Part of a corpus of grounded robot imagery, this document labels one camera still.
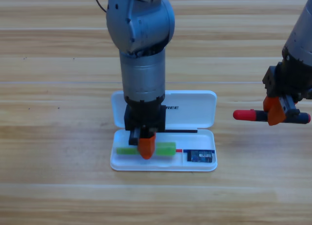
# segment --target cable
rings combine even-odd
[[[106,13],[106,10],[102,7],[102,5],[99,3],[99,1],[98,0],[96,0],[96,1],[98,3],[98,6]]]

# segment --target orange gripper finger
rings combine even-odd
[[[278,97],[268,97],[266,96],[264,101],[263,101],[263,110],[265,112],[269,112],[269,110],[272,108],[272,106],[279,104],[279,99]]]
[[[141,154],[142,158],[150,159],[155,151],[155,139],[154,134],[151,138],[140,138],[138,141],[137,150]]]
[[[286,119],[278,97],[266,97],[263,101],[263,110],[268,112],[270,126],[282,123]]]

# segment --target wood grain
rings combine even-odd
[[[232,116],[261,109],[306,0],[170,1],[166,88],[217,94],[218,168],[113,171],[122,83],[105,14],[94,0],[0,0],[0,225],[312,224],[310,125]]]

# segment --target red marker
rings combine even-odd
[[[233,117],[236,120],[247,120],[247,121],[259,121],[267,122],[268,113],[265,111],[255,110],[236,110],[233,113]],[[311,121],[311,116],[308,113],[300,113],[294,117],[288,117],[283,123],[293,124],[308,124]]]

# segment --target green highlighter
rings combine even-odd
[[[175,142],[157,142],[154,155],[156,156],[174,156],[176,153]],[[136,147],[117,147],[117,154],[123,155],[140,155]]]

